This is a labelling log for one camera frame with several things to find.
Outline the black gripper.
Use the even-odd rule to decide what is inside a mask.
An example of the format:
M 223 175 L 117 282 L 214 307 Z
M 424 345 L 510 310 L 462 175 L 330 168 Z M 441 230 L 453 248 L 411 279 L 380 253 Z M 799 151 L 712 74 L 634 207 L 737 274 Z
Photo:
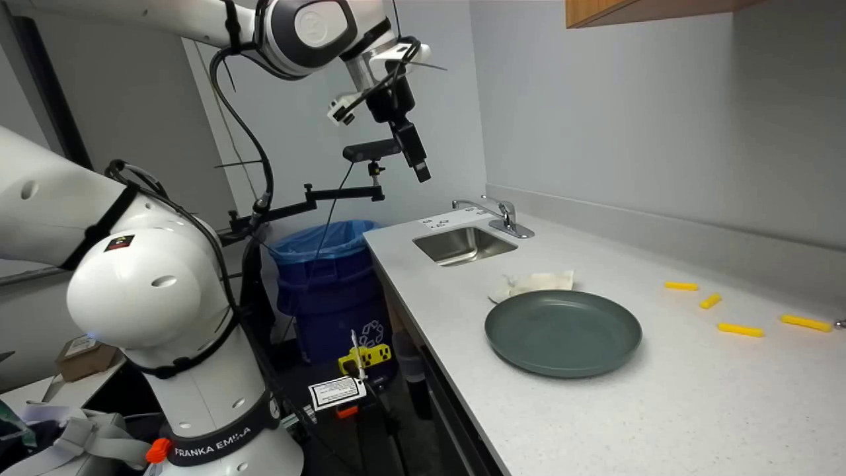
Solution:
M 416 180 L 425 183 L 432 180 L 429 162 L 421 162 L 421 138 L 416 125 L 408 118 L 408 114 L 416 107 L 412 89 L 406 78 L 387 82 L 380 86 L 374 86 L 367 94 L 367 107 L 376 122 L 387 125 L 402 147 L 406 158 L 412 164 Z

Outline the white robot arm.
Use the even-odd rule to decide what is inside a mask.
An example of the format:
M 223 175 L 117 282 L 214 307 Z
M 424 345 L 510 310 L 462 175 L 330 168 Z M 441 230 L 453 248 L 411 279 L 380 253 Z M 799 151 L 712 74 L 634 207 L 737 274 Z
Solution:
M 391 98 L 417 52 L 387 0 L 14 0 L 26 11 L 103 16 L 246 55 L 277 78 L 343 61 L 355 98 L 391 126 L 412 168 L 421 138 Z M 302 476 L 234 301 L 223 244 L 197 213 L 0 133 L 0 253 L 72 274 L 66 310 L 152 384 L 173 450 L 158 476 Z

